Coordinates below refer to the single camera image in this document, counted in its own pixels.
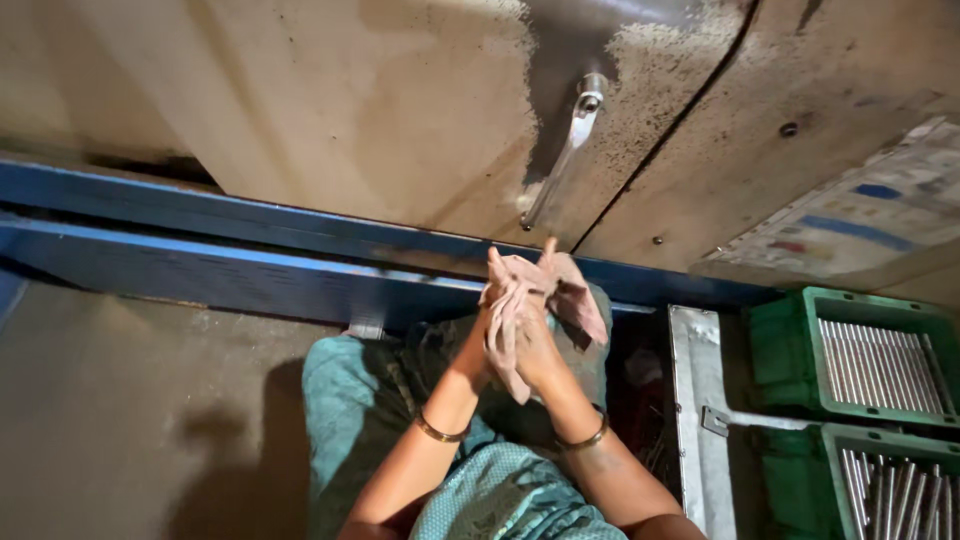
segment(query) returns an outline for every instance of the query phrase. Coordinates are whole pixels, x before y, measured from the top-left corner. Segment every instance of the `bolt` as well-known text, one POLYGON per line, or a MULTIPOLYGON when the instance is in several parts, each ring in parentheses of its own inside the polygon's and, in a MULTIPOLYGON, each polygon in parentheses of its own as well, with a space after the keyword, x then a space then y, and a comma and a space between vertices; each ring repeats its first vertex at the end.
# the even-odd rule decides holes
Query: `bolt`
POLYGON ((797 134, 799 130, 797 122, 787 122, 780 126, 780 136, 783 138, 790 138, 793 135, 797 134))
POLYGON ((587 96, 587 99, 584 100, 584 110, 587 112, 594 112, 597 108, 600 107, 600 101, 593 96, 587 96))

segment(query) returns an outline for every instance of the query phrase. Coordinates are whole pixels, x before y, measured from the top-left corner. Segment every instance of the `teal fabric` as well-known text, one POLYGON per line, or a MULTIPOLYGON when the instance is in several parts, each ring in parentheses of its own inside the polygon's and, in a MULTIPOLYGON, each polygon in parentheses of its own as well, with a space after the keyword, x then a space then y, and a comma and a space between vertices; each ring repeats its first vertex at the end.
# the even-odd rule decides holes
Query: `teal fabric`
MULTIPOLYGON (((598 287, 592 289, 609 331, 609 300, 598 287)), ((405 341, 339 336, 310 349, 302 378, 311 442, 309 538, 336 537, 360 490, 429 398, 472 324, 469 317, 417 325, 405 341)), ((596 344, 579 349, 575 332, 551 324, 564 360, 588 396, 603 405, 607 349, 596 344)), ((542 405, 517 405, 506 392, 489 387, 450 474, 425 505, 411 537, 623 538, 558 467, 553 440, 542 405)))

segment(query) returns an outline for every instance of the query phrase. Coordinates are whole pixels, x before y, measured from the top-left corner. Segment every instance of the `metal handle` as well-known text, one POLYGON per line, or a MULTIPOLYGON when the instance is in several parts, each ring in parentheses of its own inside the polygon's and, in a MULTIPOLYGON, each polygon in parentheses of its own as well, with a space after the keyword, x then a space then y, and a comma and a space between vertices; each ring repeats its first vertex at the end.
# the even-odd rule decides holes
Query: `metal handle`
POLYGON ((534 205, 520 216, 520 227, 524 231, 532 230, 534 225, 537 224, 537 220, 540 219, 547 202, 567 174, 577 150, 590 137, 597 112, 603 106, 603 94, 607 89, 607 78, 599 73, 590 73, 580 82, 578 89, 580 95, 577 97, 576 105, 573 106, 573 119, 570 121, 570 133, 566 136, 564 150, 560 152, 560 157, 557 158, 553 169, 550 170, 550 176, 543 181, 543 188, 540 189, 534 205))

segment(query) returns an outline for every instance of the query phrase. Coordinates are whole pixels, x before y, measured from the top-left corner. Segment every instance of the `green plastic crate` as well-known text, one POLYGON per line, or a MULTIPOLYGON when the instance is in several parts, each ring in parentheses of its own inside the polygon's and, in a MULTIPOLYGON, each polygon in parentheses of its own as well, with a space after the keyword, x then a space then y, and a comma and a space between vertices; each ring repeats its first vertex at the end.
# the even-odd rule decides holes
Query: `green plastic crate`
POLYGON ((960 428, 960 417, 833 400, 818 317, 892 331, 926 333, 953 402, 960 405, 960 345, 949 317, 935 306, 807 287, 750 310, 754 381, 762 408, 785 407, 828 419, 852 415, 960 428))
POLYGON ((767 503, 778 538, 856 538, 840 449, 940 463, 945 475, 960 475, 960 446, 946 441, 839 424, 759 430, 767 503))

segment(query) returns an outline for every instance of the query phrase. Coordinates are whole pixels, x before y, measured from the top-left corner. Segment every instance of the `concrete floor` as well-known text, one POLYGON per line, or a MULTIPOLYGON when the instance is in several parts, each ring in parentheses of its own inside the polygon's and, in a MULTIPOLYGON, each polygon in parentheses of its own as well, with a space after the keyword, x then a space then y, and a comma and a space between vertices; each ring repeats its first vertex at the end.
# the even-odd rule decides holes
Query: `concrete floor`
POLYGON ((32 283, 0 333, 0 537, 303 538, 300 368, 340 330, 32 283))

